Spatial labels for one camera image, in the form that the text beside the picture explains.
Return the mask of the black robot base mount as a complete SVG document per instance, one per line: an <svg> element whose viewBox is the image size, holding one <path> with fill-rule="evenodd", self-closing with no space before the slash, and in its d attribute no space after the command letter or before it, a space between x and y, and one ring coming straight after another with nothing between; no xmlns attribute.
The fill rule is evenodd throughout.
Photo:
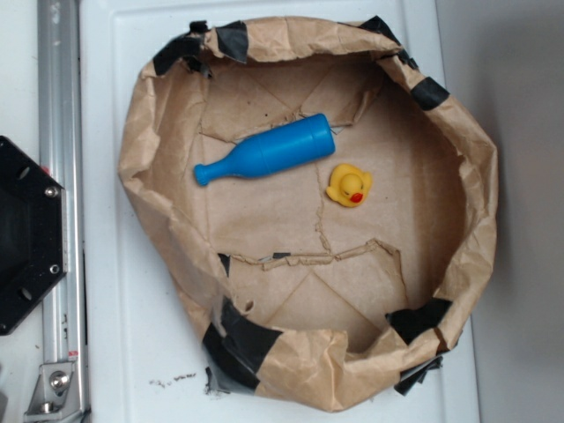
<svg viewBox="0 0 564 423"><path fill-rule="evenodd" d="M1 334L10 335L66 273L64 188L1 137Z"/></svg>

